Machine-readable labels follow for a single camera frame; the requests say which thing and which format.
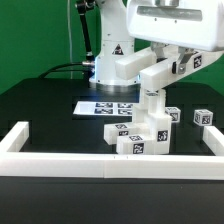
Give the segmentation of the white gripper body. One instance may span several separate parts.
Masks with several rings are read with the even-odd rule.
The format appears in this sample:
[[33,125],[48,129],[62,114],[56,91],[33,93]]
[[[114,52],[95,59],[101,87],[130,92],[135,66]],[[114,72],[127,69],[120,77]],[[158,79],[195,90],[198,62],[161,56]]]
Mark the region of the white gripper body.
[[224,0],[128,0],[126,18],[138,39],[224,50]]

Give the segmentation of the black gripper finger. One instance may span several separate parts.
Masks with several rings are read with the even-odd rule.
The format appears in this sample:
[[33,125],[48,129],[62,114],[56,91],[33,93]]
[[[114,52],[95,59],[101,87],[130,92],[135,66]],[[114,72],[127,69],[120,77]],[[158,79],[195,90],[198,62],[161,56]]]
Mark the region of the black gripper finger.
[[166,44],[164,43],[152,43],[151,44],[151,50],[156,55],[156,62],[159,63],[166,59],[164,48],[166,47]]
[[173,74],[184,74],[186,72],[186,65],[190,58],[197,53],[195,49],[192,48],[178,48],[179,58],[172,64]]

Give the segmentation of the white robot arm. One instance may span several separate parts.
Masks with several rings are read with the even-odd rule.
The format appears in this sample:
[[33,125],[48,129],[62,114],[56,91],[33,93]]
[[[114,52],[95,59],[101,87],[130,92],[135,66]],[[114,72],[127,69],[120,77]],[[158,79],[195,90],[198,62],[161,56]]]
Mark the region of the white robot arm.
[[90,81],[156,91],[224,54],[224,0],[96,0],[101,51]]

